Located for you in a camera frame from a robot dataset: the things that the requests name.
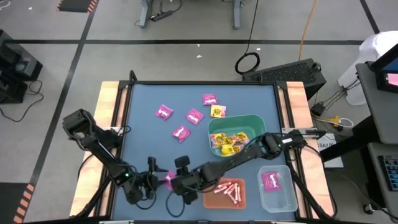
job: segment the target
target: metal stand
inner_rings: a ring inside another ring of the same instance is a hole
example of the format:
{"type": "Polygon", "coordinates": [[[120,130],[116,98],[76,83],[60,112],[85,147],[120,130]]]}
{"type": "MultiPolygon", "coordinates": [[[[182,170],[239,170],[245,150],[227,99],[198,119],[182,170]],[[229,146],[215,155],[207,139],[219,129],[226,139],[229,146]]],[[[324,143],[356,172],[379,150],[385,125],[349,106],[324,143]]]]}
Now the metal stand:
{"type": "Polygon", "coordinates": [[[141,16],[139,18],[138,26],[145,28],[148,18],[152,12],[152,0],[141,0],[142,9],[141,16]]]}
{"type": "Polygon", "coordinates": [[[234,0],[234,29],[241,28],[241,7],[243,6],[242,0],[234,0]]]}

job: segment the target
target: computer keyboard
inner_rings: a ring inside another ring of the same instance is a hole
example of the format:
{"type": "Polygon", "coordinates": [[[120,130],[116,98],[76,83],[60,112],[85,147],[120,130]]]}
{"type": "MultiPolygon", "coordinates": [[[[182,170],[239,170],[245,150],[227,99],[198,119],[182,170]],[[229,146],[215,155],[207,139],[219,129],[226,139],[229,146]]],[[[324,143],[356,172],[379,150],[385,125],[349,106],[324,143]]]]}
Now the computer keyboard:
{"type": "Polygon", "coordinates": [[[398,156],[379,156],[388,188],[398,191],[398,156]]]}
{"type": "Polygon", "coordinates": [[[264,81],[296,81],[308,84],[316,80],[314,71],[307,63],[295,63],[285,67],[265,69],[254,73],[250,76],[250,81],[258,81],[260,75],[264,81]]]}

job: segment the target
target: orange tray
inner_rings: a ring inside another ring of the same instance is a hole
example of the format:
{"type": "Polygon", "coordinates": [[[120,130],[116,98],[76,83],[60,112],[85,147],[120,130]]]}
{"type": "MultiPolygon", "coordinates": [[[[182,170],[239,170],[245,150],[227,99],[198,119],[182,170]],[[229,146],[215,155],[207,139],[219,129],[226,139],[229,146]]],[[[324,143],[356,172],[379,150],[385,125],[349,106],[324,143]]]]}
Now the orange tray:
{"type": "Polygon", "coordinates": [[[203,194],[203,204],[205,208],[230,208],[230,209],[244,209],[246,208],[246,193],[244,186],[244,179],[235,178],[221,178],[219,184],[225,182],[238,183],[241,186],[241,202],[235,205],[232,200],[223,193],[215,194],[214,191],[203,194]]]}

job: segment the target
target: yellow cable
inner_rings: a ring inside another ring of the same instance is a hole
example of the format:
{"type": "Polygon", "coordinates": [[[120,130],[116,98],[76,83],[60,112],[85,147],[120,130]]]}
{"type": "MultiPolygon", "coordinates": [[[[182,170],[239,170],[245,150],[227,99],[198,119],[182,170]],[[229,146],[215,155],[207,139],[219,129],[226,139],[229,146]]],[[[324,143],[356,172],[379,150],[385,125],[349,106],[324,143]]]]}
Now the yellow cable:
{"type": "Polygon", "coordinates": [[[308,17],[307,23],[306,23],[306,25],[305,25],[305,27],[304,27],[303,36],[301,37],[301,42],[300,42],[300,53],[299,53],[299,55],[298,55],[298,60],[301,60],[301,56],[302,56],[302,54],[303,54],[303,44],[304,44],[305,34],[307,33],[307,28],[308,28],[308,25],[309,25],[309,23],[310,23],[310,21],[311,21],[312,13],[313,13],[313,10],[315,9],[315,6],[316,6],[316,5],[317,5],[317,0],[313,0],[313,5],[312,5],[311,12],[310,12],[310,16],[308,17]]]}

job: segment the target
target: pink candy packet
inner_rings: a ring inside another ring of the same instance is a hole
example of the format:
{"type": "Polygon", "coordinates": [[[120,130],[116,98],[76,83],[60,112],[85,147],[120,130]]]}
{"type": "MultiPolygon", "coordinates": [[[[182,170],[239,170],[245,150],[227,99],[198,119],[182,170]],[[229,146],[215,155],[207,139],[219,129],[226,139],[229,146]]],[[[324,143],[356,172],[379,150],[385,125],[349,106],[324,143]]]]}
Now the pink candy packet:
{"type": "Polygon", "coordinates": [[[173,113],[173,110],[166,107],[165,105],[161,105],[159,109],[155,112],[155,115],[162,118],[163,120],[167,120],[169,116],[173,113]]]}
{"type": "Polygon", "coordinates": [[[217,96],[214,94],[203,94],[202,96],[203,105],[214,105],[218,104],[217,96]]]}
{"type": "Polygon", "coordinates": [[[275,191],[282,188],[278,180],[278,172],[265,172],[261,174],[266,191],[275,191]]]}
{"type": "Polygon", "coordinates": [[[169,173],[167,174],[167,176],[164,177],[164,179],[167,180],[167,182],[165,183],[165,185],[166,185],[166,187],[167,187],[169,190],[173,190],[171,180],[174,179],[174,178],[175,178],[175,174],[174,174],[173,171],[169,171],[169,173]]]}
{"type": "Polygon", "coordinates": [[[194,125],[198,125],[202,118],[203,114],[195,109],[191,109],[186,115],[186,119],[191,121],[194,125]]]}
{"type": "Polygon", "coordinates": [[[184,125],[181,125],[173,132],[173,136],[176,137],[180,143],[183,142],[190,134],[191,131],[184,125]]]}

